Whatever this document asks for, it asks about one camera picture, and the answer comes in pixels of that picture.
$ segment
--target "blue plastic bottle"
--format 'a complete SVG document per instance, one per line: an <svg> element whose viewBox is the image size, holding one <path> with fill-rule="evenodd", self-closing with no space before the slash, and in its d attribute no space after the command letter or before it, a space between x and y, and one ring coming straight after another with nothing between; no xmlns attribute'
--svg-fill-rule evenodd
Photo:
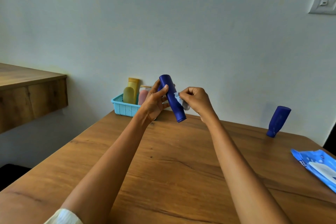
<svg viewBox="0 0 336 224"><path fill-rule="evenodd" d="M278 106L273 114L273 117L269 123L268 131L266 133L269 137L275 137L282 126L285 124L287 117L292 109L284 106Z"/></svg>
<svg viewBox="0 0 336 224"><path fill-rule="evenodd" d="M171 80L170 75L163 74L159 77L161 86L165 86L166 84L169 86L168 92L166 93L168 102L170 104L171 109L176 117L177 122L184 121L187 119L186 114L184 113L182 105L176 100L174 93L176 92L173 81Z"/></svg>

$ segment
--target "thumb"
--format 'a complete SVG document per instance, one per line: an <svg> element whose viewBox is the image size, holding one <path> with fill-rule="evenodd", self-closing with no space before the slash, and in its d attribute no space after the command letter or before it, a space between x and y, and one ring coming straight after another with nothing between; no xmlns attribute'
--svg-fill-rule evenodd
<svg viewBox="0 0 336 224"><path fill-rule="evenodd" d="M166 84L161 90L153 94L154 99L159 99L168 92L168 85Z"/></svg>
<svg viewBox="0 0 336 224"><path fill-rule="evenodd" d="M179 96L182 100L184 100L185 102L189 103L191 100L191 95L185 93L185 92L180 92Z"/></svg>

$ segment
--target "light blue basket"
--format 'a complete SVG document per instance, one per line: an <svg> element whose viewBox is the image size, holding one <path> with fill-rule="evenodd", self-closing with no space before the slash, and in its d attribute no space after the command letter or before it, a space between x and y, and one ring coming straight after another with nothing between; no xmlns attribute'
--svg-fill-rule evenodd
<svg viewBox="0 0 336 224"><path fill-rule="evenodd" d="M133 117L140 108L140 105L133 105L123 102L124 94L120 94L119 96L111 99L111 102L114 105L114 112L116 114L131 116ZM136 103L138 103L139 94L136 97Z"/></svg>

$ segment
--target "switch plate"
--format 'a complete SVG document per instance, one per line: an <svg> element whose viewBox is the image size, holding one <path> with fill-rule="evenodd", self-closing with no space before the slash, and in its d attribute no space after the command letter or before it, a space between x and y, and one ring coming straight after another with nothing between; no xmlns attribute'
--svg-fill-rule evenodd
<svg viewBox="0 0 336 224"><path fill-rule="evenodd" d="M314 0L309 13L336 15L336 0Z"/></svg>

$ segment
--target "blue packet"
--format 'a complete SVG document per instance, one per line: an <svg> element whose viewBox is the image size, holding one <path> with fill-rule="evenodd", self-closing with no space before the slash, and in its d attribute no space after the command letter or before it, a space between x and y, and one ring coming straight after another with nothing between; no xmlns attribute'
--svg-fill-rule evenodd
<svg viewBox="0 0 336 224"><path fill-rule="evenodd" d="M294 158L336 193L336 160L323 150L291 150Z"/></svg>

